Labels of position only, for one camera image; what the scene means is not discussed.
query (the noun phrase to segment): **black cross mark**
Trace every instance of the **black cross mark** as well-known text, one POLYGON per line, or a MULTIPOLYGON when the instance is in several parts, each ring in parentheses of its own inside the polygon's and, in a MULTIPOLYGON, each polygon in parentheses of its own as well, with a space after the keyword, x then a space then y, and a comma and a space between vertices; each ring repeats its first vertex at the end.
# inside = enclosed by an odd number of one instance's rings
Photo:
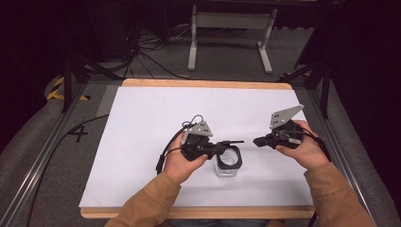
POLYGON ((82 135, 88 134, 88 132, 85 132, 84 130, 85 130, 85 126, 81 126, 81 127, 79 128, 79 132, 70 132, 69 134, 75 134, 75 135, 77 135, 77 136, 78 136, 78 138, 77 138, 77 143, 79 143, 80 137, 81 137, 82 135))

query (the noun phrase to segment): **black ring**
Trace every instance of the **black ring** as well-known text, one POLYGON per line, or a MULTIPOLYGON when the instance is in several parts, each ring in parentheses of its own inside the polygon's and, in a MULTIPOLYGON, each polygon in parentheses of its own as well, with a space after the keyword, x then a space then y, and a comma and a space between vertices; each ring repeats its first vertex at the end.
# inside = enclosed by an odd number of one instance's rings
POLYGON ((216 155, 217 159, 218 159, 218 167, 223 170, 239 169, 242 166, 242 158, 241 158, 241 152, 239 152, 239 148, 237 146, 229 146, 229 147, 227 147, 227 149, 228 148, 231 148, 235 152, 236 157, 238 158, 238 161, 233 165, 227 165, 227 164, 223 163, 223 161, 221 161, 220 155, 216 155))

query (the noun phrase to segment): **brown sleeve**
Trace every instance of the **brown sleeve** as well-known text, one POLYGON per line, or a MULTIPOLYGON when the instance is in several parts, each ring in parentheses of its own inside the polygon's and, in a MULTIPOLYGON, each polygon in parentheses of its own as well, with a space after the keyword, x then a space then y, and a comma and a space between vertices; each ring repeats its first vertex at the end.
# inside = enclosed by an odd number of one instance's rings
POLYGON ((357 194, 333 163, 309 169, 305 177, 321 226, 374 226, 357 194))
POLYGON ((156 226, 166 219, 180 189, 162 172, 127 200, 119 215, 111 218, 106 226, 156 226))

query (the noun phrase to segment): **hand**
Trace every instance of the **hand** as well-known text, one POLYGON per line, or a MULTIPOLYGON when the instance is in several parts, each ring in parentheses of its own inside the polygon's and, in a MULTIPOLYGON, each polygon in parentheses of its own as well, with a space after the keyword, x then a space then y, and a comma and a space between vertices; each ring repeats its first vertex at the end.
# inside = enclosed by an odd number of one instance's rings
MULTIPOLYGON (((311 131, 316 137, 318 136, 309 128, 305 121, 294 120, 295 123, 302 128, 311 131)), ((301 166, 310 169, 328 163, 328 159, 319 147, 318 143, 309 136, 304 136, 304 142, 296 149, 277 146, 276 149, 284 155, 295 159, 301 166)))
POLYGON ((206 154, 192 162, 186 160, 181 151, 182 139, 183 133, 177 136, 171 144, 168 151, 172 151, 167 155, 165 169, 163 170, 177 184, 185 182, 189 176, 207 160, 206 154))

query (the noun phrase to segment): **white paper sheet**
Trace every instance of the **white paper sheet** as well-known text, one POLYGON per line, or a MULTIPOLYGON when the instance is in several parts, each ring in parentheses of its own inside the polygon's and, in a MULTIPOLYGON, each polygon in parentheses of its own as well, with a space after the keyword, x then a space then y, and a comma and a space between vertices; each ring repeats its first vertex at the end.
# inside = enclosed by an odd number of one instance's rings
POLYGON ((305 169, 253 143, 270 132, 271 113, 299 104, 291 90, 120 87, 79 207, 121 207, 156 176, 166 144, 196 114, 212 130, 210 142, 245 141, 237 144, 243 165, 219 178, 207 161, 182 184, 175 206, 311 205, 305 169))

